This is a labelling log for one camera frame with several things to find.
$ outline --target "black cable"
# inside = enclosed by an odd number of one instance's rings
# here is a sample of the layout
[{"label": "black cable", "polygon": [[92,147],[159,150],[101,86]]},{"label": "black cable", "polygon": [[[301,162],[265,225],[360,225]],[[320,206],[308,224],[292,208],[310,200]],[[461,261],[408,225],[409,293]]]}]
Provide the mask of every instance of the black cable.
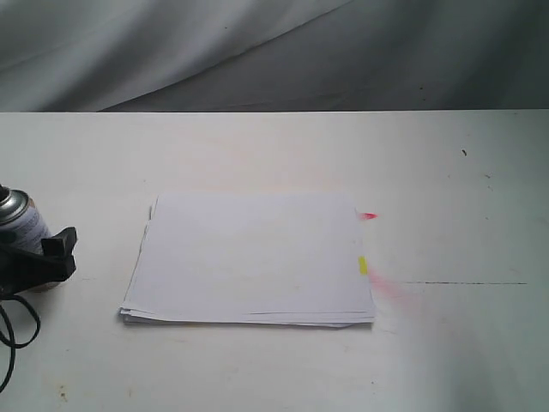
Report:
[{"label": "black cable", "polygon": [[38,313],[34,310],[34,308],[31,306],[30,303],[25,298],[22,298],[21,296],[13,295],[8,296],[7,298],[4,297],[3,300],[14,300],[16,302],[21,303],[25,308],[28,310],[30,315],[33,317],[34,321],[36,322],[36,330],[34,331],[33,336],[24,343],[17,343],[15,341],[15,333],[14,328],[11,324],[11,321],[9,320],[8,313],[4,310],[2,307],[2,304],[0,304],[0,316],[2,316],[2,319],[4,323],[6,324],[6,328],[8,329],[8,337],[6,337],[3,332],[0,331],[0,342],[2,342],[4,345],[9,347],[9,366],[8,371],[6,372],[6,376],[3,379],[2,384],[0,385],[0,393],[6,389],[6,386],[8,386],[8,382],[11,379],[11,375],[14,372],[15,367],[15,350],[25,348],[28,346],[34,339],[36,339],[36,336],[38,336],[40,332],[40,316]]}]

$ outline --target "yellow sticky tab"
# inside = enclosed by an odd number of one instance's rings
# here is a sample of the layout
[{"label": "yellow sticky tab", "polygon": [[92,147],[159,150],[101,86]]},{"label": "yellow sticky tab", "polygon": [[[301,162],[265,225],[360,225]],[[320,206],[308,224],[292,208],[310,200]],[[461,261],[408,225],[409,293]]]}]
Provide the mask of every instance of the yellow sticky tab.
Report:
[{"label": "yellow sticky tab", "polygon": [[368,263],[364,256],[359,257],[359,267],[362,275],[368,275]]}]

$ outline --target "spray can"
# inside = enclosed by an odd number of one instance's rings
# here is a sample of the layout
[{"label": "spray can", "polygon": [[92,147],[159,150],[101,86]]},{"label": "spray can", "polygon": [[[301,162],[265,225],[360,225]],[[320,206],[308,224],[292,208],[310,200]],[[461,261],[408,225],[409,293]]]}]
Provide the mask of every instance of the spray can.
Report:
[{"label": "spray can", "polygon": [[42,254],[41,240],[50,229],[24,191],[0,185],[0,242],[23,251]]}]

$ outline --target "table surface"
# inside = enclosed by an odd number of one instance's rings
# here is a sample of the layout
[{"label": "table surface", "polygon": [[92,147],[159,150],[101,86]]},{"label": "table surface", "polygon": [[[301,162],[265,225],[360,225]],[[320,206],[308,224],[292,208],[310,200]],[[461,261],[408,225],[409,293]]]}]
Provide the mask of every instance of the table surface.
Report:
[{"label": "table surface", "polygon": [[[2,183],[80,238],[73,277],[30,295],[43,329],[0,410],[546,410],[549,111],[5,113],[0,130]],[[347,191],[379,214],[375,324],[124,325],[164,191]]]}]

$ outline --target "pink sticky tab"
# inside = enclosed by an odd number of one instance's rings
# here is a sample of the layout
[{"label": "pink sticky tab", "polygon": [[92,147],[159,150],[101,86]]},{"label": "pink sticky tab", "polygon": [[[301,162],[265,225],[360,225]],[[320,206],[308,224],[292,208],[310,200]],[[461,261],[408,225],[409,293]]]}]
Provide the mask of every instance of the pink sticky tab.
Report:
[{"label": "pink sticky tab", "polygon": [[359,213],[359,219],[361,221],[369,221],[370,219],[377,218],[375,213]]}]

